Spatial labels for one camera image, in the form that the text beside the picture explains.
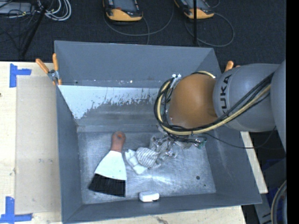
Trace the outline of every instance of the electronic device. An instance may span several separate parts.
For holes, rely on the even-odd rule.
[[[137,0],[103,0],[106,15],[115,24],[132,24],[142,19]]]
[[[31,14],[35,7],[29,2],[15,2],[12,0],[0,0],[0,14],[19,15]]]
[[[193,0],[174,0],[175,4],[182,13],[190,19],[194,19],[194,3]],[[197,19],[204,19],[214,16],[213,9],[205,0],[196,0]]]

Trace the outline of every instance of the yellow cable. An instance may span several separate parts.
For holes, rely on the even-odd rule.
[[[201,71],[198,71],[198,72],[203,73],[203,74],[206,74],[206,75],[212,77],[213,79],[216,78],[216,77],[215,77],[212,73],[210,73],[210,72],[207,72],[207,71],[204,71],[204,70],[201,70]]]
[[[166,130],[167,132],[171,133],[171,134],[174,134],[174,135],[191,135],[191,134],[198,134],[198,133],[204,133],[204,132],[207,132],[207,131],[210,131],[212,129],[215,129],[215,128],[218,128],[220,127],[221,125],[223,124],[226,124],[228,123],[229,121],[231,121],[232,119],[234,119],[235,117],[237,117],[238,115],[242,114],[244,111],[246,111],[249,107],[251,107],[261,96],[263,96],[266,92],[268,92],[271,88],[271,85],[268,85],[261,93],[259,93],[253,100],[251,100],[248,104],[246,104],[244,107],[242,107],[240,110],[238,110],[237,112],[235,112],[234,114],[232,114],[231,116],[225,118],[223,121],[219,122],[218,124],[216,125],[212,125],[208,128],[205,128],[205,129],[200,129],[200,130],[195,130],[195,131],[173,131],[163,125],[162,128],[164,130]],[[161,99],[162,99],[162,96],[160,96],[158,98],[158,104],[157,104],[157,113],[158,113],[158,119],[162,121],[161,119],[161,113],[160,113],[160,106],[161,106]]]

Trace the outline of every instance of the gray bin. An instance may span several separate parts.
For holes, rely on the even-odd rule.
[[[212,48],[68,41],[54,45],[63,81],[57,86],[63,223],[261,203],[246,150],[224,143],[244,147],[240,133],[225,126],[210,131],[215,138],[208,136],[202,149],[178,150],[177,158],[155,171],[136,176],[127,165],[126,197],[88,190],[114,131],[127,136],[124,152],[146,147],[151,136],[158,135],[153,103],[164,81],[198,70],[219,77],[221,71]],[[160,199],[141,202],[138,192],[150,188],[159,191]]]

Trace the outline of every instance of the blue tape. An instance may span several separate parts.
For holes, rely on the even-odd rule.
[[[14,214],[14,198],[7,196],[5,198],[5,214],[1,214],[0,223],[14,224],[15,222],[31,221],[32,214],[15,215]]]
[[[20,69],[16,65],[10,63],[10,79],[9,79],[9,87],[16,87],[17,86],[17,76],[30,76],[31,70],[30,69]]]

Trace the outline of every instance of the hand brush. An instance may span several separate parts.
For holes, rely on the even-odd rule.
[[[121,150],[126,140],[123,132],[112,135],[111,148],[94,171],[89,189],[114,196],[125,196],[127,172]]]

